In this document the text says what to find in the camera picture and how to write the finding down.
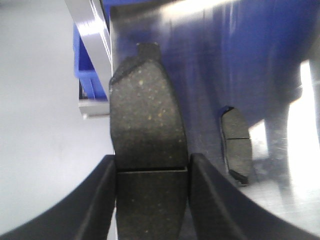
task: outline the shiny metal surface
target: shiny metal surface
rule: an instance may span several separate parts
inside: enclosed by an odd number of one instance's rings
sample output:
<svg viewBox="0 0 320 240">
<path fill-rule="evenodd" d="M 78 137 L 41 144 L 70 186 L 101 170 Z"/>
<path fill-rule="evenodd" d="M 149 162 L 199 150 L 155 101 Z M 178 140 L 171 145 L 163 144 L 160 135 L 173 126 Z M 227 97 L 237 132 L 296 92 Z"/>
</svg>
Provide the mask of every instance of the shiny metal surface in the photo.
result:
<svg viewBox="0 0 320 240">
<path fill-rule="evenodd" d="M 110 113 L 108 101 L 79 99 L 79 109 L 84 119 L 106 117 Z"/>
<path fill-rule="evenodd" d="M 85 49 L 99 77 L 107 99 L 109 99 L 109 80 L 112 76 L 111 41 L 103 6 L 100 0 L 65 0 L 72 19 L 79 31 Z M 101 103 L 82 107 L 80 111 L 85 116 L 100 116 L 109 114 L 109 102 L 101 110 Z"/>
<path fill-rule="evenodd" d="M 205 154 L 236 185 L 220 134 L 223 109 L 236 107 L 253 151 L 249 186 L 239 190 L 318 236 L 319 10 L 315 0 L 157 1 L 114 7 L 110 21 L 113 69 L 137 43 L 159 43 L 189 153 Z"/>
</svg>

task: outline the gray floor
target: gray floor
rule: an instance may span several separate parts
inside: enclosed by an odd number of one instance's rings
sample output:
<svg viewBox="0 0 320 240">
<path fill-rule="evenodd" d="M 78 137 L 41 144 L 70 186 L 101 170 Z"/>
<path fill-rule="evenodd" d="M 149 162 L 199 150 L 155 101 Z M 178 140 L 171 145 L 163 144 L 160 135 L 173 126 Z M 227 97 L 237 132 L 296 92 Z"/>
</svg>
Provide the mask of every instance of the gray floor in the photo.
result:
<svg viewBox="0 0 320 240">
<path fill-rule="evenodd" d="M 72 32 L 64 0 L 0 0 L 0 234 L 113 153 L 109 119 L 79 112 Z"/>
</svg>

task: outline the black rubber pad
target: black rubber pad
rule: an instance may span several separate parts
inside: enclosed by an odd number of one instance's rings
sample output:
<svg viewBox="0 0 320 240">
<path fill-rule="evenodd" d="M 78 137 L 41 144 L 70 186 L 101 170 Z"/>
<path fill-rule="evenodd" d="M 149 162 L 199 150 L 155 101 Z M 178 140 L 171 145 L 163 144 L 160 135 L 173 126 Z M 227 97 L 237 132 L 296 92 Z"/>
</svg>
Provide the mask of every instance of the black rubber pad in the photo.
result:
<svg viewBox="0 0 320 240">
<path fill-rule="evenodd" d="M 0 240 L 105 240 L 115 196 L 114 156 L 107 155 L 61 202 Z"/>
</svg>

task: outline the blue plastic bin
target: blue plastic bin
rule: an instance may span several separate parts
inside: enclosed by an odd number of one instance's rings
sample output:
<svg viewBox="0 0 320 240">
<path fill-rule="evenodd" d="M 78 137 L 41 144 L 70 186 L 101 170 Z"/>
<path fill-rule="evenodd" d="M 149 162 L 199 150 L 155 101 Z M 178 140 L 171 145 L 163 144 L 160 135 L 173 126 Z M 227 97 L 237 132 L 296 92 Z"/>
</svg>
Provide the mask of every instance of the blue plastic bin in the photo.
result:
<svg viewBox="0 0 320 240">
<path fill-rule="evenodd" d="M 136 4 L 150 0 L 104 0 L 103 6 L 109 25 L 110 6 Z M 74 75 L 79 79 L 88 99 L 107 100 L 104 88 L 98 78 L 88 52 L 76 26 L 73 28 Z"/>
</svg>

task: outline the silver metal frame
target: silver metal frame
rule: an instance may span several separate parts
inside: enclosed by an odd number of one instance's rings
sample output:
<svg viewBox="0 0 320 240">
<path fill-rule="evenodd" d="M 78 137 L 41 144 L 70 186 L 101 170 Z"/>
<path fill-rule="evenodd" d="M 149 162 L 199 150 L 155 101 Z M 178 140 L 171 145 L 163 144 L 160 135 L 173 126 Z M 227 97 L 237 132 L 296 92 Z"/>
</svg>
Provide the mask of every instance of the silver metal frame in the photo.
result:
<svg viewBox="0 0 320 240">
<path fill-rule="evenodd" d="M 112 76 L 111 39 L 100 0 L 65 0 L 107 99 Z M 80 99 L 84 118 L 109 115 L 109 102 Z"/>
</svg>

